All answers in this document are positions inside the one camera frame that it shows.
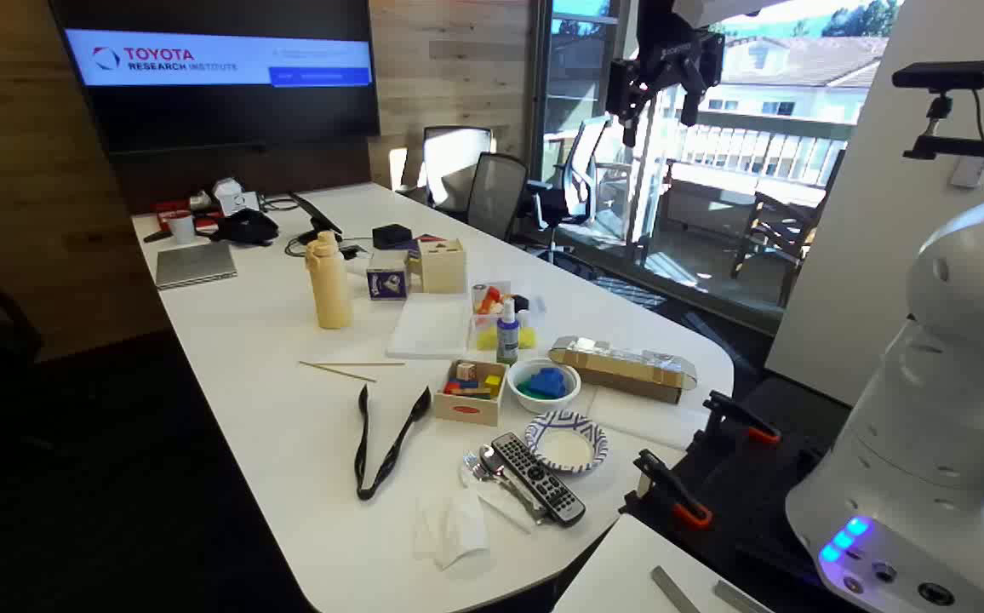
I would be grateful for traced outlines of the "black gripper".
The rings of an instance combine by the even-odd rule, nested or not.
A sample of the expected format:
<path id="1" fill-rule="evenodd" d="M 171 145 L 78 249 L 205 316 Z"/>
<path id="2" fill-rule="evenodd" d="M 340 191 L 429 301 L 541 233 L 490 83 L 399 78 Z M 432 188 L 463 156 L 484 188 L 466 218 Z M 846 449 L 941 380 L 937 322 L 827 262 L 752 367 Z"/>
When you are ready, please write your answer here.
<path id="1" fill-rule="evenodd" d="M 705 0 L 638 0 L 638 54 L 609 65 L 605 114 L 621 121 L 622 145 L 638 145 L 644 108 L 671 87 L 683 88 L 682 122 L 723 83 L 726 37 L 711 32 Z"/>

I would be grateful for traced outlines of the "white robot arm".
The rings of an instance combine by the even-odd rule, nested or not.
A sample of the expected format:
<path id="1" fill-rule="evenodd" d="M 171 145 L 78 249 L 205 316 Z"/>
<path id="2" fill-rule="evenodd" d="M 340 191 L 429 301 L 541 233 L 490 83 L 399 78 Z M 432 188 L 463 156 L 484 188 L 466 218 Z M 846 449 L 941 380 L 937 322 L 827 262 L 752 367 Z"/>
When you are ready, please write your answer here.
<path id="1" fill-rule="evenodd" d="M 907 324 L 839 439 L 728 397 L 674 465 L 644 455 L 627 510 L 853 613 L 984 613 L 984 205 L 920 246 Z"/>

